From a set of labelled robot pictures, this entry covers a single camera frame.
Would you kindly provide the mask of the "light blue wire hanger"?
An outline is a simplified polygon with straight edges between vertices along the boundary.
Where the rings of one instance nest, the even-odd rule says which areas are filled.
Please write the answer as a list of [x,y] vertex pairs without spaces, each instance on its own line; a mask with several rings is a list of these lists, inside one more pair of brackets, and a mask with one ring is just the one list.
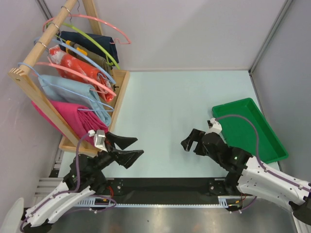
[[25,63],[20,62],[18,65],[25,65],[30,68],[38,76],[41,88],[53,100],[85,105],[92,112],[103,113],[114,110],[113,107],[100,101],[98,94],[92,90],[92,86],[89,84],[58,76],[39,74],[32,66]]

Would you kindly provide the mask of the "magenta trousers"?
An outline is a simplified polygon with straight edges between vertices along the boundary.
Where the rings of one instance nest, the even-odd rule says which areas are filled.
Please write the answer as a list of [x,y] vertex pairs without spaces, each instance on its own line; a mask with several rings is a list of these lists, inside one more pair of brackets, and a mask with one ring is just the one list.
[[108,127],[94,112],[82,111],[82,109],[88,110],[87,107],[75,103],[54,100],[50,102],[79,138],[90,130],[103,130],[105,133],[108,132]]

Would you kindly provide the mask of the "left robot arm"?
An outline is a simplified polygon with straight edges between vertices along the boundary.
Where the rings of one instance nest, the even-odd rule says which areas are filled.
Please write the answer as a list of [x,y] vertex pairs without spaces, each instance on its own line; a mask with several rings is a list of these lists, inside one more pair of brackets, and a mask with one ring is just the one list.
[[100,152],[90,157],[80,153],[80,147],[76,147],[69,173],[42,201],[24,211],[24,219],[19,227],[22,233],[47,233],[79,201],[90,196],[103,198],[106,191],[112,194],[111,182],[102,170],[113,162],[129,168],[144,153],[143,150],[127,150],[138,140],[136,137],[90,130],[79,139],[78,144],[87,138],[94,140]]

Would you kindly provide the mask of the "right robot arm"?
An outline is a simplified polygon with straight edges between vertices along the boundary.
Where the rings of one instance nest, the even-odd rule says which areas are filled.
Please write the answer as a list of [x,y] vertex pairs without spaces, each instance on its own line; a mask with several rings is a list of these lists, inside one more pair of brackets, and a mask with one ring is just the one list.
[[228,174],[224,189],[230,195],[238,192],[268,200],[293,213],[299,221],[311,223],[311,184],[267,165],[260,165],[256,156],[227,145],[215,132],[193,129],[181,141],[185,151],[197,142],[194,153],[208,156]]

